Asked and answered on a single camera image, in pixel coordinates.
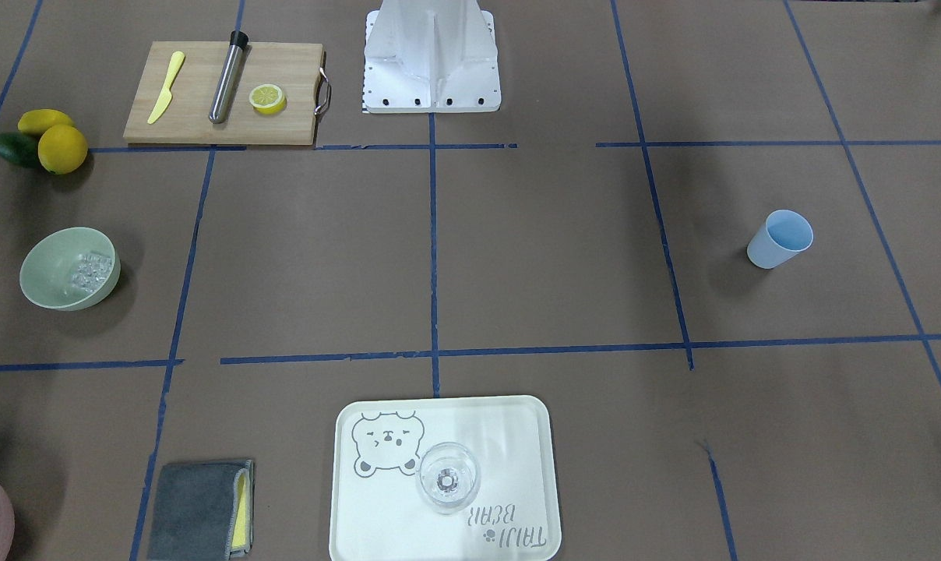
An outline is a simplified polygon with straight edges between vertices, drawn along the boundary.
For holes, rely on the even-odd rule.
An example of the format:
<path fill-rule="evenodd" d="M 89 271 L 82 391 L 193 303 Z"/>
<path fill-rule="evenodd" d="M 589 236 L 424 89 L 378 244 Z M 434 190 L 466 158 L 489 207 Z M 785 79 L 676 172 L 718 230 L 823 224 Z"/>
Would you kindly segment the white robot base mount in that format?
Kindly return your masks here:
<path fill-rule="evenodd" d="M 384 1 L 366 16 L 364 56 L 365 113 L 502 106 L 495 18 L 477 1 Z"/>

